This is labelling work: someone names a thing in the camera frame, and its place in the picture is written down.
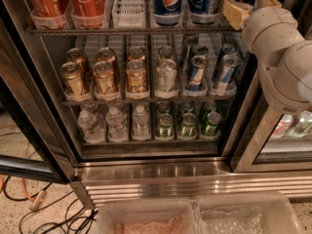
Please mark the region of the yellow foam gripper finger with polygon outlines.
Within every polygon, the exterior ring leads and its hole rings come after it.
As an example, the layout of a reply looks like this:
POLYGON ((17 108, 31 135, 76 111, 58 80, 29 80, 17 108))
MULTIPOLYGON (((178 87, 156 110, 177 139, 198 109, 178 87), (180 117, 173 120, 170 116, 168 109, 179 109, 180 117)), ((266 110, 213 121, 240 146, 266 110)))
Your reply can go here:
POLYGON ((258 8, 264 7, 274 7, 274 8, 281 8, 282 3, 278 0, 257 0, 258 8))
POLYGON ((222 13, 229 24, 235 29, 243 28, 245 20, 253 11, 253 6, 248 3, 237 2, 235 0, 223 0, 222 13))

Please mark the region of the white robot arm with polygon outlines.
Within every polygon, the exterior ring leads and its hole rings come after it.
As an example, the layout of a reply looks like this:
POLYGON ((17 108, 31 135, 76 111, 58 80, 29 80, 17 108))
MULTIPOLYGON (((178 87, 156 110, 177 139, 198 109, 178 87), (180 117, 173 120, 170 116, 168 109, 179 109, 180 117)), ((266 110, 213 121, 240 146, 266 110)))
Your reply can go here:
POLYGON ((297 20, 278 0, 252 6, 223 0, 221 11, 257 58, 260 85, 268 104, 296 115, 312 105, 312 41, 297 30, 297 20))

